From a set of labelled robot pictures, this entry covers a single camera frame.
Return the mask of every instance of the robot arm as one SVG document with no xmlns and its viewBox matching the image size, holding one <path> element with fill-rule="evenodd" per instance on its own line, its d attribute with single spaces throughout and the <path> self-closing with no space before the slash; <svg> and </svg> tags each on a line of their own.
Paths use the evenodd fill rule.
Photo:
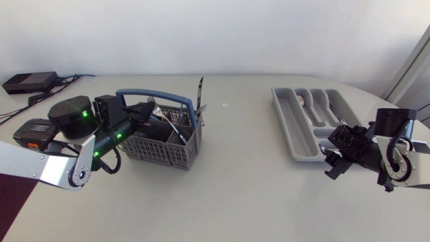
<svg viewBox="0 0 430 242">
<path fill-rule="evenodd" d="M 337 127 L 329 137 L 337 150 L 322 149 L 325 161 L 332 166 L 325 173 L 336 179 L 356 163 L 379 173 L 378 184 L 387 192 L 394 186 L 430 189 L 430 149 L 425 143 L 411 141 L 416 114 L 414 110 L 384 108 L 378 110 L 369 128 Z"/>
<path fill-rule="evenodd" d="M 154 107 L 152 102 L 124 107 L 118 97 L 104 95 L 95 98 L 93 105 L 95 114 L 88 97 L 74 97 L 51 108 L 50 122 L 44 120 L 24 125 L 25 130 L 16 132 L 14 139 L 23 147 L 40 147 L 39 152 L 0 143 L 3 157 L 13 157 L 0 163 L 0 172 L 36 179 L 70 191 L 80 190 L 88 182 L 91 172 L 103 164 L 101 157 L 115 150 L 137 130 L 150 132 L 152 129 L 147 124 Z M 56 127 L 49 134 L 48 130 L 52 129 L 48 124 Z M 64 147 L 78 155 L 62 153 Z M 114 170 L 119 169 L 119 164 L 120 160 Z"/>
</svg>

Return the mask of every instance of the tray compartment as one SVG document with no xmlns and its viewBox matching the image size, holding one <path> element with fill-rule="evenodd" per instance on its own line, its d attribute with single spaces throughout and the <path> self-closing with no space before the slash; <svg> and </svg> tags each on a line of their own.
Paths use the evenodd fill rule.
<svg viewBox="0 0 430 242">
<path fill-rule="evenodd" d="M 284 131 L 292 147 L 290 151 L 302 157 L 317 155 L 318 149 L 296 92 L 293 89 L 279 88 L 275 90 L 274 98 L 278 106 L 278 115 L 282 119 Z"/>
</svg>

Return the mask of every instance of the white wall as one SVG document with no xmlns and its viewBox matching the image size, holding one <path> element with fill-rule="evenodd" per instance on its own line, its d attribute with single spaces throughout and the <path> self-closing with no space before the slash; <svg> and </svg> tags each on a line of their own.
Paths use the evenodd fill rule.
<svg viewBox="0 0 430 242">
<path fill-rule="evenodd" d="M 60 75 L 303 74 L 380 95 L 428 0 L 3 0 L 0 82 Z"/>
<path fill-rule="evenodd" d="M 398 101 L 399 108 L 411 108 L 418 110 L 430 104 L 430 65 L 413 82 L 408 91 Z M 424 120 L 430 116 L 430 106 L 423 108 L 417 114 L 417 120 Z M 430 119 L 423 122 L 430 128 Z"/>
</svg>

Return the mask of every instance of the battery pack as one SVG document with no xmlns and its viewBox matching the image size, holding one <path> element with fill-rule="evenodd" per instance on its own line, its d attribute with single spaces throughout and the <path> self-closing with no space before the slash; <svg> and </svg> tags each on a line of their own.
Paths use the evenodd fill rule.
<svg viewBox="0 0 430 242">
<path fill-rule="evenodd" d="M 51 121 L 34 118 L 23 124 L 13 134 L 13 139 L 22 147 L 38 149 L 45 141 L 51 141 L 56 134 L 58 128 Z"/>
</svg>

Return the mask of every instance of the black power supply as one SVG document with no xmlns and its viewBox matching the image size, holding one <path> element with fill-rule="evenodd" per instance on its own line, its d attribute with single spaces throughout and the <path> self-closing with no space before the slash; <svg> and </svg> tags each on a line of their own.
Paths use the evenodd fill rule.
<svg viewBox="0 0 430 242">
<path fill-rule="evenodd" d="M 17 74 L 2 84 L 2 87 L 8 94 L 48 92 L 55 86 L 57 78 L 55 71 Z"/>
</svg>

